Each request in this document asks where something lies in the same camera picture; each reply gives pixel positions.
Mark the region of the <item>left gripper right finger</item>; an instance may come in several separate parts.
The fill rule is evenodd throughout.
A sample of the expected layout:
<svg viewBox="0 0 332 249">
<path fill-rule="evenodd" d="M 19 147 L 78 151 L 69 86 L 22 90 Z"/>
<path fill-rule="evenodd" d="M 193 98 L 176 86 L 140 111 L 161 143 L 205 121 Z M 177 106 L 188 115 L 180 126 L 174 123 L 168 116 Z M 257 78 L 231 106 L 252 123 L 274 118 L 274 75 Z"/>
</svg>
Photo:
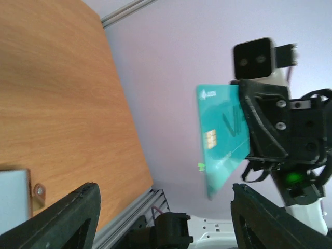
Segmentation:
<svg viewBox="0 0 332 249">
<path fill-rule="evenodd" d="M 231 215 L 238 248 L 331 248 L 306 226 L 246 184 L 233 184 Z"/>
</svg>

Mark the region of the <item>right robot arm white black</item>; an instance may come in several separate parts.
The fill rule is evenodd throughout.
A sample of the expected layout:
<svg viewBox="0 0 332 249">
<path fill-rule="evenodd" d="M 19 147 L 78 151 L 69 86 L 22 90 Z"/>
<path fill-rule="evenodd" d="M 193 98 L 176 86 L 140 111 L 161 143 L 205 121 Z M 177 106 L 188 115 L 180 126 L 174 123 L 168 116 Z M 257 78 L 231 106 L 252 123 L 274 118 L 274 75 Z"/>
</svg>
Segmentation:
<svg viewBox="0 0 332 249">
<path fill-rule="evenodd" d="M 206 193 L 243 160 L 232 221 L 239 248 L 330 248 L 321 200 L 331 177 L 331 90 L 291 99 L 249 79 L 197 88 Z"/>
</svg>

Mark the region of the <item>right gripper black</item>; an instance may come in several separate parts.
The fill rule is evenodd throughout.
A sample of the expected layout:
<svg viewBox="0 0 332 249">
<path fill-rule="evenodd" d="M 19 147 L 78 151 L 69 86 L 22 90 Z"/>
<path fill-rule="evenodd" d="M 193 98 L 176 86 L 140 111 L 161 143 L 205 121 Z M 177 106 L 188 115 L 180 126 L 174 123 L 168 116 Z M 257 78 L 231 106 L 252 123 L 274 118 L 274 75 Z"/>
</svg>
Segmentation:
<svg viewBox="0 0 332 249">
<path fill-rule="evenodd" d="M 290 99 L 288 88 L 254 80 L 233 80 L 250 133 L 258 169 L 315 169 L 331 151 L 331 91 Z"/>
</svg>

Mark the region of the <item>aluminium rail frame front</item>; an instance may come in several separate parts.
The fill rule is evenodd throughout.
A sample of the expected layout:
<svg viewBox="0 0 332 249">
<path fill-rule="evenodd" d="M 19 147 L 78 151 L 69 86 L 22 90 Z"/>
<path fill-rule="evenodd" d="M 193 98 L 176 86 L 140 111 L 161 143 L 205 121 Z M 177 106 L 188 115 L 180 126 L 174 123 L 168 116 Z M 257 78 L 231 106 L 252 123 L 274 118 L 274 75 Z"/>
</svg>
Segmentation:
<svg viewBox="0 0 332 249">
<path fill-rule="evenodd" d="M 163 213 L 169 212 L 170 208 L 162 189 L 148 189 L 119 215 L 97 232 L 93 242 L 93 248 L 112 248 L 126 234 L 132 226 L 145 228 L 153 226 L 153 217 L 160 213 L 153 209 L 153 206 Z"/>
</svg>

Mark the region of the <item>right aluminium corner post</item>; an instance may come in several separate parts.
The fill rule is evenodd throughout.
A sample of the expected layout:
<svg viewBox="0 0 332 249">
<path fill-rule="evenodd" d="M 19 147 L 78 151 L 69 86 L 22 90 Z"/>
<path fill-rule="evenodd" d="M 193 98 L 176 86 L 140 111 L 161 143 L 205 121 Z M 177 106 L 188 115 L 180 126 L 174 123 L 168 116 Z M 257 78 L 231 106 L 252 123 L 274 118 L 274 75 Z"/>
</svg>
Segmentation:
<svg viewBox="0 0 332 249">
<path fill-rule="evenodd" d="M 147 7 L 148 5 L 156 2 L 156 0 L 139 0 L 132 1 L 121 8 L 113 11 L 109 15 L 101 19 L 101 24 L 104 29 L 121 21 L 122 19 L 132 15 L 133 13 Z"/>
</svg>

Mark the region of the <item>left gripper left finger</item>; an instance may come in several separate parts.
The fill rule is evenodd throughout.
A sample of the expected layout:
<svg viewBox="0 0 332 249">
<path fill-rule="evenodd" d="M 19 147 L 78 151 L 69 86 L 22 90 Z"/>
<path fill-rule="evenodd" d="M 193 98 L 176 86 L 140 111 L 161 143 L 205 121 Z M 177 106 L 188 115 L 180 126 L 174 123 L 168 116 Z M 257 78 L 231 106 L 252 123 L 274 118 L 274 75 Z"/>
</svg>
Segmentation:
<svg viewBox="0 0 332 249">
<path fill-rule="evenodd" d="M 85 183 L 1 235 L 1 248 L 92 248 L 101 210 L 98 184 Z"/>
</svg>

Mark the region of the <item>brown leather card holder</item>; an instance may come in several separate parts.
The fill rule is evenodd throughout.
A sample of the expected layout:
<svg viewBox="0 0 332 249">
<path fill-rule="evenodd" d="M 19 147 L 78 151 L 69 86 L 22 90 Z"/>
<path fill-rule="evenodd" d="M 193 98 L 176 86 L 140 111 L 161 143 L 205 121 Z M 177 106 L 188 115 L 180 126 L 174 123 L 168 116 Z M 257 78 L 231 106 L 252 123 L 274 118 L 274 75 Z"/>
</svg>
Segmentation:
<svg viewBox="0 0 332 249">
<path fill-rule="evenodd" d="M 46 188 L 31 184 L 29 169 L 1 170 L 1 234 L 26 222 L 45 206 Z"/>
</svg>

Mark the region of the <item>teal credit card with chip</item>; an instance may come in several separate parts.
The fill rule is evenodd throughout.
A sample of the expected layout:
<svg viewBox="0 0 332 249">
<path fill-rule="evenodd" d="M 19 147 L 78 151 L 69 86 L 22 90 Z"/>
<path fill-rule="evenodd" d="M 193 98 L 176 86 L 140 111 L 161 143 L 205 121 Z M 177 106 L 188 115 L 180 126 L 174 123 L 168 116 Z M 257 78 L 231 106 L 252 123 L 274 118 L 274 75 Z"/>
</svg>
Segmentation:
<svg viewBox="0 0 332 249">
<path fill-rule="evenodd" d="M 222 189 L 250 152 L 248 125 L 238 91 L 237 85 L 198 85 L 196 88 L 209 199 Z"/>
</svg>

